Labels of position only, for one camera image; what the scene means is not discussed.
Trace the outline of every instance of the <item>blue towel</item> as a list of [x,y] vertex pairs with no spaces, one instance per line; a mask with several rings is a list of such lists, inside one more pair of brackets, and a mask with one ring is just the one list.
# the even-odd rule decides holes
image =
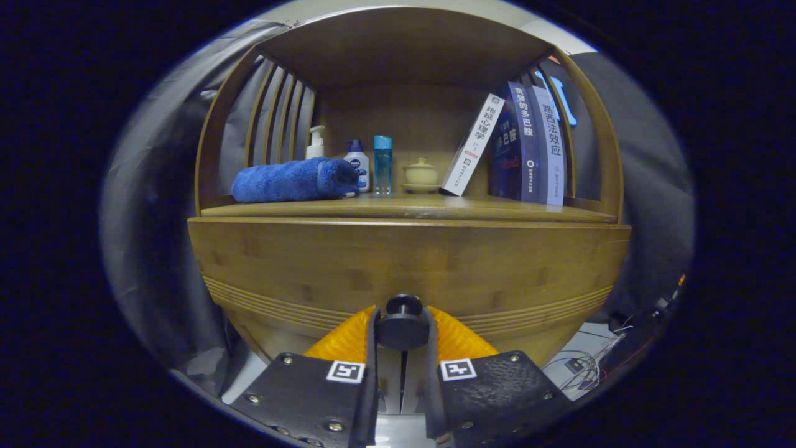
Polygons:
[[237,202],[337,199],[359,194],[357,169],[340,159],[316,157],[241,170],[232,183]]

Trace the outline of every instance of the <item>soap dispenser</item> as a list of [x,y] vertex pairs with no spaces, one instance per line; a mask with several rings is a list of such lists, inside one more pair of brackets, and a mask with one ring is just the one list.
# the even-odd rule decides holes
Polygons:
[[323,131],[325,127],[326,126],[324,125],[320,125],[310,128],[310,133],[312,133],[312,141],[310,142],[310,146],[306,147],[304,159],[323,157],[323,139],[321,138],[321,131]]
[[359,192],[367,193],[370,190],[370,159],[365,155],[360,140],[349,140],[349,152],[343,157],[343,160],[351,163],[351,166],[357,169]]

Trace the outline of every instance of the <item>blue cap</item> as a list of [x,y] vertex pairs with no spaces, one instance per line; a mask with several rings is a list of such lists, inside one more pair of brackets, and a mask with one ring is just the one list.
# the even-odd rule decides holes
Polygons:
[[349,152],[363,152],[362,142],[359,140],[349,140]]
[[373,149],[392,149],[392,138],[387,136],[374,136]]

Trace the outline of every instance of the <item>small ceramic jar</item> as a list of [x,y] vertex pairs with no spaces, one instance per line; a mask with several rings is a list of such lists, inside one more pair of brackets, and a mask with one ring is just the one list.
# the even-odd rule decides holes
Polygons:
[[404,167],[406,183],[414,185],[436,185],[437,169],[429,165],[423,157],[417,158],[417,163]]

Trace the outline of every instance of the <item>white pump bottle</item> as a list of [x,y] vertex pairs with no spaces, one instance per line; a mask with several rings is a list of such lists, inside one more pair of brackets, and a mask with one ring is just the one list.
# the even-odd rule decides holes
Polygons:
[[323,157],[323,139],[321,138],[321,131],[326,126],[320,125],[310,128],[312,133],[312,141],[310,146],[306,147],[306,155],[304,159],[313,159],[315,157]]

